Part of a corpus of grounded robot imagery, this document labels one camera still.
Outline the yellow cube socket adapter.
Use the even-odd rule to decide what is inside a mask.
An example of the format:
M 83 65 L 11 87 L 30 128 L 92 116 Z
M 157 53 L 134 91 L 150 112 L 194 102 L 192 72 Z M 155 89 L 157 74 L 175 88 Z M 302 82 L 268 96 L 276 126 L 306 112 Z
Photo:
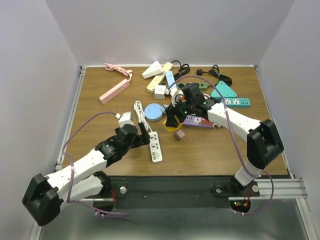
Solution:
M 165 120 L 162 124 L 164 125 L 165 129 L 170 133 L 178 131 L 181 128 L 181 126 L 183 125 L 183 123 L 181 122 L 178 125 L 178 127 L 172 127 L 172 126 L 166 126 L 166 123 L 167 123 L 167 121 Z

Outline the white usb power strip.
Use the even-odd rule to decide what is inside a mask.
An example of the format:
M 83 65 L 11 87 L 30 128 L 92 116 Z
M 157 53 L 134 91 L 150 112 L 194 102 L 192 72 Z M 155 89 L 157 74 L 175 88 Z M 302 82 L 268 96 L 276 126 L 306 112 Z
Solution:
M 160 141 L 158 137 L 158 133 L 153 131 L 149 132 L 149 149 L 151 153 L 151 160 L 153 163 L 160 163 L 163 161 Z

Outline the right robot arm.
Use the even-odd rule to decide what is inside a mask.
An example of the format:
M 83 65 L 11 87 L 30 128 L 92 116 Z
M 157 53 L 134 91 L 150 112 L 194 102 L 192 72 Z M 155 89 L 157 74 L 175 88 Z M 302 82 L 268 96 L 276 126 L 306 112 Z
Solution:
M 196 115 L 229 129 L 232 136 L 238 135 L 245 140 L 247 159 L 241 162 L 241 168 L 230 182 L 231 192 L 235 195 L 246 192 L 248 184 L 284 151 L 272 120 L 252 119 L 228 108 L 223 98 L 206 98 L 195 83 L 179 90 L 167 88 L 164 94 L 171 97 L 171 103 L 165 110 L 167 127 L 176 128 L 187 116 Z

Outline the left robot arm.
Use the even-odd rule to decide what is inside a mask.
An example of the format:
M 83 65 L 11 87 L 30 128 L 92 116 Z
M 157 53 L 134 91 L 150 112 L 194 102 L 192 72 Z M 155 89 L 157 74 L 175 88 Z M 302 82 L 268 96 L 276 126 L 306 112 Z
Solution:
M 33 176 L 22 198 L 22 204 L 39 226 L 52 222 L 67 205 L 80 199 L 111 193 L 111 181 L 103 169 L 123 158 L 130 149 L 148 145 L 150 135 L 145 125 L 125 124 L 115 135 L 100 142 L 75 163 L 46 176 Z

